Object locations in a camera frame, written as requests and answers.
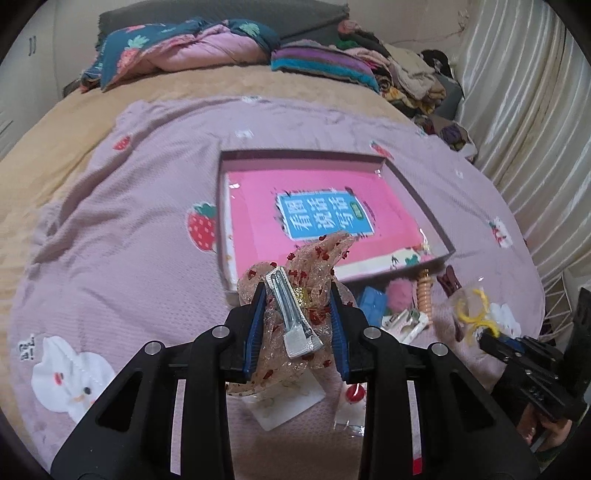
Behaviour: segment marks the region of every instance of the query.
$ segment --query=cabinet door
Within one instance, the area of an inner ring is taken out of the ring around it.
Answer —
[[[0,159],[60,99],[53,61],[57,0],[33,15],[0,64]]]

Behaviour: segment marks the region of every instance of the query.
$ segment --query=yellow hair tie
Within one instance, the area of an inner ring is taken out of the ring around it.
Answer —
[[[480,297],[480,300],[482,301],[482,311],[474,317],[468,316],[467,314],[464,313],[464,310],[466,308],[466,301],[463,299],[460,299],[456,303],[456,315],[457,315],[458,320],[460,320],[461,322],[472,325],[472,327],[470,328],[470,332],[469,332],[470,335],[473,332],[475,332],[478,328],[485,327],[485,328],[489,328],[491,330],[491,332],[495,338],[499,338],[501,336],[501,330],[500,330],[499,326],[497,325],[497,323],[494,322],[493,320],[486,320],[485,319],[486,315],[489,312],[489,308],[490,308],[490,303],[488,301],[488,297],[486,296],[486,294],[484,293],[484,291],[481,288],[474,288],[472,290],[472,293],[475,295],[478,295]]]

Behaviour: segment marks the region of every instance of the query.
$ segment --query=blue block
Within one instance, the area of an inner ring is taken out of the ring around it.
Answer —
[[[358,306],[371,326],[382,327],[382,318],[386,312],[387,301],[388,297],[384,292],[372,287],[365,287],[361,299],[358,301]]]

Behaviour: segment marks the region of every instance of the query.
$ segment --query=white card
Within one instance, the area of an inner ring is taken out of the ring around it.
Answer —
[[[284,380],[260,393],[242,397],[248,410],[268,432],[324,399],[326,393],[310,370],[296,380]]]

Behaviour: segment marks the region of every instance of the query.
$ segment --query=red round candy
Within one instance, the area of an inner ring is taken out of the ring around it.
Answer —
[[[345,392],[345,397],[349,403],[357,403],[365,398],[365,389],[362,384],[351,385]]]

